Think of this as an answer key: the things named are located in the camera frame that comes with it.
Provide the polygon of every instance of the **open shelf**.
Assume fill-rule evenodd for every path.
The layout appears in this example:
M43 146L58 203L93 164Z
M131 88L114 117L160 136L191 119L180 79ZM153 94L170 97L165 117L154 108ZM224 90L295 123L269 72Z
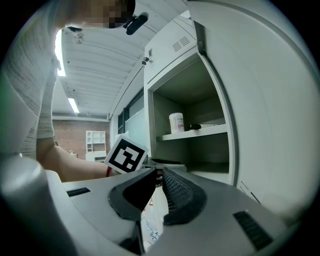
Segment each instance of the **open shelf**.
M228 162L194 162L186 165L187 171L217 182L229 184Z
M227 126L225 124L221 124L217 126L202 128L199 130L188 130L184 132L158 136L156 140L158 142L170 141L170 140L186 139L186 138L193 138L193 137L200 137L200 136L207 136L207 135L214 135L214 134L223 134L226 132L227 132Z

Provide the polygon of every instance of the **ceiling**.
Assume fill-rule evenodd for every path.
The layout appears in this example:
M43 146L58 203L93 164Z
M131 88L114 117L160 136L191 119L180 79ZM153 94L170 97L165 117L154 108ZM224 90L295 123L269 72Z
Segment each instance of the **ceiling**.
M65 77L54 91L53 115L73 115L67 98L74 98L81 115L106 118L142 69L146 44L167 23L187 10L185 0L136 0L135 15L149 14L148 21L133 35L124 28L84 29L82 44L63 30L62 52Z

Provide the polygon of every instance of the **white sweater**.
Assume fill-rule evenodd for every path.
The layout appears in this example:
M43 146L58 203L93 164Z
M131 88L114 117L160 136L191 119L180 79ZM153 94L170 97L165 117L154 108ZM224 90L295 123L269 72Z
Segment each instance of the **white sweater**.
M37 139L52 138L52 99L60 64L54 20L59 1L39 9L21 29L0 69L0 150L36 158Z

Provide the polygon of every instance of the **white wall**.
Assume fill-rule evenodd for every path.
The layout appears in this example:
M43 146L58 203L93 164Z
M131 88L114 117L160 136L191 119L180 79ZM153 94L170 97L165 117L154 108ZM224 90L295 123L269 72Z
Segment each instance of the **white wall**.
M133 97L144 87L144 68L136 74L131 84L124 92L118 105L116 106L110 121L110 147L115 143L115 136L118 134L118 115L129 104Z
M115 144L115 136L118 134L118 116L114 115L110 121L110 148Z

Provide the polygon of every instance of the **cabinet door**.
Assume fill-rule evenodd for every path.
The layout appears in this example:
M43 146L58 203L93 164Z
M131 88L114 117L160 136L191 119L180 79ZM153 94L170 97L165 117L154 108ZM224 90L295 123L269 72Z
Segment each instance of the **cabinet door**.
M170 63L196 45L196 40L175 21L167 24L145 47L144 81L149 83Z
M232 107L237 187L294 221L319 185L315 61L292 24L268 1L187 4L199 52L211 62Z

